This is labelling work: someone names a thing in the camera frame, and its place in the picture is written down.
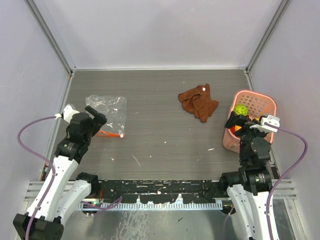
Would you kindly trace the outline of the orange mango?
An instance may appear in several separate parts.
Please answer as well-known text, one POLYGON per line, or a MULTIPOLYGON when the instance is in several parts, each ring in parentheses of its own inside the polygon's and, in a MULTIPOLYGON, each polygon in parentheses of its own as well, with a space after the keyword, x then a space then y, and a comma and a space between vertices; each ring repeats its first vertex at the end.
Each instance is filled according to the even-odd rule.
POLYGON ((237 136, 237 135, 236 135, 236 132, 237 132, 238 130, 240 130, 241 128, 242 128, 241 126, 235 125, 235 126, 233 126, 233 127, 230 128, 230 131, 231 131, 231 133, 232 133, 234 136, 237 136))

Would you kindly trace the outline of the green bumpy fruit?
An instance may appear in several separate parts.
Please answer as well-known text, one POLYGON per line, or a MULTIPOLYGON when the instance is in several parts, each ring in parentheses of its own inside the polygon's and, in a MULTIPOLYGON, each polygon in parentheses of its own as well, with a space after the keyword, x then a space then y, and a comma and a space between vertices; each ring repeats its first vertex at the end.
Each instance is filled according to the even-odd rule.
POLYGON ((242 104, 235 105, 233 111, 237 115, 243 115, 243 116, 247 116, 248 115, 248 108, 245 105, 242 105, 242 104))

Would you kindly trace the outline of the clear orange zip bag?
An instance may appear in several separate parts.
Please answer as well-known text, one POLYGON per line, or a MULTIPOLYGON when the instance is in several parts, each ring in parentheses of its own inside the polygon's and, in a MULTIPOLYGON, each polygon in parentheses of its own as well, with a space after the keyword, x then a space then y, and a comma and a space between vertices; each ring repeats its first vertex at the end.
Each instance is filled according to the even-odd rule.
POLYGON ((107 118, 107 122, 97 133, 99 137, 125 137, 127 99, 124 96, 93 94, 85 98, 85 103, 107 118))

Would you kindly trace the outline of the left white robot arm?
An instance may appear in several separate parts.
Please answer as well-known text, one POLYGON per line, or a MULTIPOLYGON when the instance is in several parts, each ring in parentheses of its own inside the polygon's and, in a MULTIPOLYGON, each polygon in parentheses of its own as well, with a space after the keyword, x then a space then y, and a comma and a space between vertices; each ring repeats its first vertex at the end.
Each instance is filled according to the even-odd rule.
POLYGON ((67 193, 64 190, 87 153, 92 137, 107 123, 106 116, 89 105, 84 112, 79 112, 68 104, 62 113, 49 118, 62 118, 68 123, 66 136, 57 145, 53 160, 22 143, 21 131, 17 135, 18 143, 29 153, 44 160, 50 168, 34 201, 24 214, 18 213, 13 219, 13 226, 22 240, 61 239, 68 218, 80 202, 85 197, 95 198, 100 193, 98 176, 85 172, 77 176, 67 193))

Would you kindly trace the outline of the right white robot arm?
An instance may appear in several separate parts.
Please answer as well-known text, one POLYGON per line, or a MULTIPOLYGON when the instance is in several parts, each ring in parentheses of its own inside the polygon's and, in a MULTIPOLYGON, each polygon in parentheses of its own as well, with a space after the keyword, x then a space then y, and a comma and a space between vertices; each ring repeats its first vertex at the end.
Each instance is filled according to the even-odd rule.
POLYGON ((273 198, 269 195, 273 187, 272 176, 267 168, 271 159, 271 144, 265 139, 273 129, 265 126, 267 120, 278 123, 279 118, 268 115, 250 119, 232 111, 225 124, 227 129, 240 126, 235 132, 239 137, 240 168, 221 175, 219 191, 231 199, 239 214, 245 240, 279 239, 277 230, 269 232, 276 226, 276 221, 273 198))

